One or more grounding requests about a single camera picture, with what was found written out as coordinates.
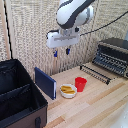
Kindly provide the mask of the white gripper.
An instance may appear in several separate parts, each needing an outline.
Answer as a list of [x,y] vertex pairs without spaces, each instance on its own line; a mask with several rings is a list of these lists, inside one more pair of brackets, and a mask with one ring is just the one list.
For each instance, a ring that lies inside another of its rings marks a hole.
[[[46,45],[49,48],[56,48],[62,46],[70,46],[73,44],[77,44],[79,41],[79,29],[71,28],[71,29],[58,29],[51,30],[47,34],[47,43]],[[66,55],[70,54],[70,49],[66,49]],[[54,49],[53,51],[54,57],[58,57],[58,49]]]

